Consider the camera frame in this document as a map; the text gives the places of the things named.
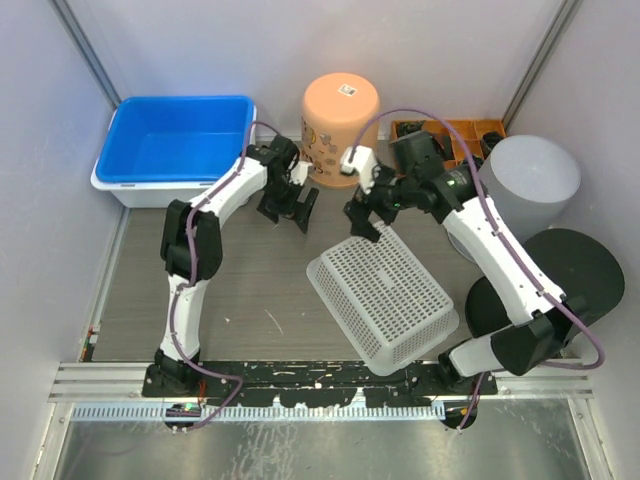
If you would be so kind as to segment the orange plastic bucket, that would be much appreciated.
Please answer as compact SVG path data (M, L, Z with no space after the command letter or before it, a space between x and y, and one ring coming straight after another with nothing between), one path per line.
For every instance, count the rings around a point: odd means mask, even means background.
M376 88L352 73L323 75L309 84L302 99L301 159L310 178L329 188L349 188L355 176L340 173L340 159L366 123L379 112Z

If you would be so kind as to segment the blue perforated basket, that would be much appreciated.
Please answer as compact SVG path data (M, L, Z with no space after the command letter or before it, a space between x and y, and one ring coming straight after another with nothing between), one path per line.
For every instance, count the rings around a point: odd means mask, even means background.
M389 376L459 327L454 302L393 229L374 243L352 236L324 251L306 275L373 374Z

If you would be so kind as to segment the grey plastic bucket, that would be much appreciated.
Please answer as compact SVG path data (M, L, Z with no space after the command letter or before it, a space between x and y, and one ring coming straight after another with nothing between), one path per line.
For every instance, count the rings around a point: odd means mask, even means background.
M498 142L479 176L500 217L521 243L549 228L581 183L572 155L534 135Z

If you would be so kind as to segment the black plastic bucket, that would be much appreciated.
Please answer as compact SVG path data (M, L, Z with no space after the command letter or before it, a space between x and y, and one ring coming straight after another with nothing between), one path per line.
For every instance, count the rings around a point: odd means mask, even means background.
M606 316L621 301L625 291L623 271L611 252L592 237L554 228L533 235L523 248L570 300L580 297L585 301L586 312L579 315L585 326ZM465 317L474 338L510 324L498 294L485 277L469 290Z

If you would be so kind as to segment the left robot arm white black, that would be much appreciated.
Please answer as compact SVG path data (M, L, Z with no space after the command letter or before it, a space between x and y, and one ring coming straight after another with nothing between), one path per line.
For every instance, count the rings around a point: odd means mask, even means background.
M197 390L199 324L206 289L222 264L225 222L260 192L260 214L273 223L289 219L307 232L319 195L313 188L304 200L299 199L309 167L296 144L277 135L268 145L245 146L231 169L202 193L169 204L160 256L168 274L170 300L149 382L158 381L178 396Z

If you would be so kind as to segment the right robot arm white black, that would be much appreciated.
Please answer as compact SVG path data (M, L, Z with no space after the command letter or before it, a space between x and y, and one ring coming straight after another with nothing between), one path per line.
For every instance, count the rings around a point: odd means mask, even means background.
M391 224L399 211L417 208L433 216L471 254L502 302L507 326L467 340L438 358L444 390L459 394L474 376L505 370L522 376L565 347L587 327L586 303L569 297L531 259L483 190L471 154L465 163L445 169L432 142L420 131L394 142L399 169L381 164L369 147L353 145L340 159L340 171L356 175L359 186L344 212L351 234L380 239L369 217Z

